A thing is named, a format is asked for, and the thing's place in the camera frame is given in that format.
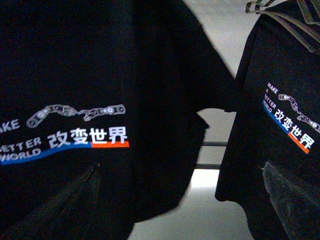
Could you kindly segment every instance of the hanging clothes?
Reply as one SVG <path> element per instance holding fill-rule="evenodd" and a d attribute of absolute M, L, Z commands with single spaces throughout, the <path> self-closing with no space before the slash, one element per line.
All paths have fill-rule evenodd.
<path fill-rule="evenodd" d="M 285 1 L 267 11 L 305 23 L 296 1 Z M 317 16 L 314 8 L 310 11 Z M 320 32 L 317 25 L 308 26 Z M 301 36 L 320 48 L 306 33 Z M 318 54 L 311 53 L 267 13 L 259 17 L 248 36 L 236 75 L 244 100 L 237 110 L 215 197 L 243 207 L 255 240 L 288 239 L 274 208 L 283 191 L 270 191 L 281 189 L 268 182 L 270 163 L 315 189 L 320 187 L 319 64 Z M 272 201 L 268 193 L 273 193 Z M 301 234 L 296 232 L 292 239 L 318 239 Z"/>
<path fill-rule="evenodd" d="M 187 6 L 10 1 L 0 17 L 0 238 L 122 240 L 174 209 L 197 111 L 237 95 Z"/>

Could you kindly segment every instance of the black t-shirt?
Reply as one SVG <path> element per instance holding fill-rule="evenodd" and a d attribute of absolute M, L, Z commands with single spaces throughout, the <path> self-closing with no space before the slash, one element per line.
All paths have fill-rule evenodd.
<path fill-rule="evenodd" d="M 0 229 L 92 166 L 77 238 L 122 239 L 175 208 L 208 127 L 196 111 L 236 92 L 183 2 L 15 1 L 1 17 Z"/>
<path fill-rule="evenodd" d="M 269 11 L 304 22 L 295 1 Z M 319 27 L 310 27 L 319 32 Z M 310 53 L 282 25 L 267 15 L 260 16 L 247 39 L 236 76 L 244 101 L 221 164 L 215 193 L 218 200 L 234 201 L 245 208 L 250 205 L 253 211 L 260 211 L 262 222 L 268 222 L 263 215 L 273 211 L 262 175 L 266 161 L 320 186 L 319 63 L 319 55 Z M 259 220 L 248 221 L 254 224 Z M 270 223 L 260 231 L 267 235 L 274 228 Z"/>

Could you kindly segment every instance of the printed logo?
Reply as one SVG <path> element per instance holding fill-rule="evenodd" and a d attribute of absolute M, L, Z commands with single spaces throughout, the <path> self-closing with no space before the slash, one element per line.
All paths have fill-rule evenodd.
<path fill-rule="evenodd" d="M 270 82 L 268 83 L 268 88 L 264 94 L 264 99 L 262 105 L 269 116 L 280 126 L 280 128 L 288 134 L 288 136 L 295 142 L 295 144 L 303 150 L 306 154 L 310 152 L 312 145 L 315 140 L 312 139 L 308 134 L 303 132 L 301 126 L 294 124 L 294 121 L 290 116 L 286 115 L 277 105 L 273 102 L 272 98 L 268 95 L 269 89 L 276 95 L 277 99 L 280 101 L 290 101 L 292 109 L 298 113 L 297 120 L 305 122 L 310 125 L 315 131 L 320 133 L 320 125 L 312 121 L 307 116 L 303 115 L 298 108 L 296 100 L 290 95 L 278 94 L 279 90 L 274 87 Z"/>
<path fill-rule="evenodd" d="M 2 166 L 21 164 L 45 158 L 52 154 L 70 149 L 106 149 L 129 148 L 125 126 L 101 128 L 76 128 L 69 132 L 57 131 L 47 136 L 47 144 L 40 137 L 25 142 L 2 145 L 0 147 L 0 164 Z"/>
<path fill-rule="evenodd" d="M 26 125 L 30 129 L 36 128 L 49 114 L 59 114 L 64 117 L 83 115 L 84 122 L 104 115 L 123 115 L 126 113 L 124 105 L 83 109 L 77 111 L 69 105 L 48 105 L 30 117 Z M 20 128 L 19 120 L 4 122 L 0 125 L 0 134 Z M 70 149 L 106 149 L 129 148 L 127 130 L 125 126 L 105 128 L 80 128 L 70 131 L 57 131 L 45 138 L 36 137 L 27 141 L 0 146 L 0 165 L 21 164 L 45 158 L 61 151 Z"/>

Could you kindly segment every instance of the metal bar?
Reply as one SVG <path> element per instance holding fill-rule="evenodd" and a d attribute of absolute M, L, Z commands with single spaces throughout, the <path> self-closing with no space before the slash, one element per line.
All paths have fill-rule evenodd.
<path fill-rule="evenodd" d="M 219 170 L 221 164 L 197 164 L 195 169 Z"/>
<path fill-rule="evenodd" d="M 204 141 L 202 143 L 202 146 L 204 147 L 226 147 L 227 146 L 226 141 Z"/>

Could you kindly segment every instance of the white floor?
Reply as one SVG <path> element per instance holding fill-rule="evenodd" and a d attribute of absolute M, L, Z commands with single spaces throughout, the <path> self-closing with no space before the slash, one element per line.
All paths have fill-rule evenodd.
<path fill-rule="evenodd" d="M 129 240 L 253 240 L 242 208 L 215 199 L 218 174 L 196 169 L 180 207 L 137 223 Z"/>

